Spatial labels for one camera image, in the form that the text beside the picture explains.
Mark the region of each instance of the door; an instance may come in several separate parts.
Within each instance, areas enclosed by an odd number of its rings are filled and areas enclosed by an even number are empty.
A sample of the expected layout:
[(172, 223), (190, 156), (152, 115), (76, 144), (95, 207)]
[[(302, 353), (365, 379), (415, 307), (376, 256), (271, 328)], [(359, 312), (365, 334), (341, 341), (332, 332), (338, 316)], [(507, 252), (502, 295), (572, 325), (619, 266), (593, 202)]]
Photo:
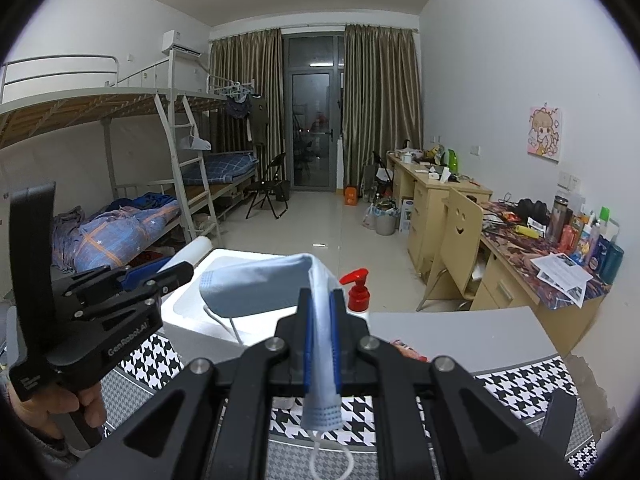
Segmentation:
[(285, 40), (286, 135), (293, 189), (335, 191), (340, 77), (334, 35)]

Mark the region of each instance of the metal screw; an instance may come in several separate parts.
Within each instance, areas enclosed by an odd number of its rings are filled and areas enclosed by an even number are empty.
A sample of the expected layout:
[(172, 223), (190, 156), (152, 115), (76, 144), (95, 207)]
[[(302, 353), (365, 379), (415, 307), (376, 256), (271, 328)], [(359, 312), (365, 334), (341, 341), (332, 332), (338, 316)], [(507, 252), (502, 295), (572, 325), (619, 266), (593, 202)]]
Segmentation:
[(365, 350), (375, 350), (380, 346), (380, 339), (378, 339), (377, 337), (366, 335), (360, 340), (360, 346), (362, 346)]
[(436, 360), (433, 362), (433, 365), (436, 367), (436, 370), (439, 372), (450, 372), (453, 368), (456, 367), (455, 361), (446, 355), (441, 355), (440, 357), (436, 357)]
[(191, 370), (196, 375), (202, 375), (208, 372), (209, 368), (211, 368), (211, 363), (203, 357), (198, 357), (197, 359), (191, 361), (191, 364), (189, 364), (189, 370)]
[(279, 337), (271, 337), (264, 342), (264, 345), (267, 347), (269, 352), (277, 352), (278, 350), (282, 350), (284, 348), (284, 339)]

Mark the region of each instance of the blue surgical mask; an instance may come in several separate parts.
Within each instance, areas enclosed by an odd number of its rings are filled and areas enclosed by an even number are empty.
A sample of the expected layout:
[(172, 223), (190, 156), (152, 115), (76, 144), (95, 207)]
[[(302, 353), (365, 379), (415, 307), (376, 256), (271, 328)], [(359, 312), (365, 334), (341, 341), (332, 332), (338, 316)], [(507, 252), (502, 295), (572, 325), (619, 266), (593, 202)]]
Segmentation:
[[(315, 460), (322, 433), (340, 430), (342, 397), (338, 390), (340, 365), (334, 349), (332, 327), (332, 291), (340, 288), (336, 277), (312, 254), (279, 256), (204, 272), (200, 279), (200, 295), (207, 307), (221, 317), (243, 317), (293, 306), (300, 288), (310, 288), (312, 325), (307, 333), (305, 362), (305, 401), (302, 428), (315, 442), (310, 460), (314, 480)], [(346, 446), (349, 467), (340, 477), (344, 480), (353, 469), (353, 458)]]

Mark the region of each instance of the black folding chair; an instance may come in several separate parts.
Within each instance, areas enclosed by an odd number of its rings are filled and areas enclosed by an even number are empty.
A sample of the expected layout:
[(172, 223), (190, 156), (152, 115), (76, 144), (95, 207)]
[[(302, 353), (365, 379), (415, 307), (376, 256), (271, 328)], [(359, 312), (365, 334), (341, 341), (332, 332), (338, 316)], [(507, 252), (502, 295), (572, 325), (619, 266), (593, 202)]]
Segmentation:
[[(286, 190), (283, 188), (283, 185), (282, 185), (284, 183), (284, 180), (279, 176), (280, 172), (284, 173), (284, 158), (285, 158), (284, 152), (282, 152), (280, 155), (277, 155), (269, 163), (269, 165), (264, 169), (260, 180), (258, 182), (254, 182), (250, 184), (247, 187), (249, 192), (254, 193), (254, 199), (251, 200), (251, 205), (249, 206), (249, 211), (246, 212), (245, 219), (249, 218), (251, 209), (254, 207), (255, 200), (258, 198), (260, 193), (264, 193), (264, 198), (260, 202), (260, 208), (262, 208), (262, 206), (264, 205), (265, 200), (269, 202), (269, 206), (271, 207), (271, 212), (273, 213), (273, 216), (275, 216), (276, 220), (280, 218), (282, 215), (284, 215), (284, 213), (286, 213), (286, 211), (289, 209), (289, 204), (287, 203)], [(270, 178), (269, 174), (272, 169), (275, 169), (275, 173), (273, 175), (273, 178)], [(276, 214), (276, 211), (273, 208), (273, 203), (271, 203), (271, 198), (269, 197), (271, 193), (275, 194), (276, 191), (279, 191), (284, 199), (284, 211), (279, 215)]]
[(389, 174), (388, 169), (386, 168), (385, 161), (382, 160), (382, 157), (379, 156), (376, 152), (373, 152), (373, 161), (376, 163), (377, 166), (385, 170), (385, 173), (386, 173), (386, 178), (387, 178), (386, 182), (381, 178), (378, 178), (378, 176), (376, 175), (376, 184), (378, 184), (377, 194), (379, 194), (380, 196), (384, 196), (387, 189), (389, 190), (393, 189), (394, 180), (391, 178), (391, 175)]

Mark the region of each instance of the gray table surface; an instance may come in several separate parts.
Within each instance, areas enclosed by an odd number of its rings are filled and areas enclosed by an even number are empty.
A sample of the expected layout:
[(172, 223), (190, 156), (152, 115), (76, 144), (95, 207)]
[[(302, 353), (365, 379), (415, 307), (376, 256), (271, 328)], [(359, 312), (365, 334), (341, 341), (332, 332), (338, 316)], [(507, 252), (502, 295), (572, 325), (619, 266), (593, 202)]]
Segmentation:
[(369, 331), (385, 341), (400, 339), (430, 360), (451, 356), (472, 374), (558, 353), (528, 306), (472, 312), (373, 312)]

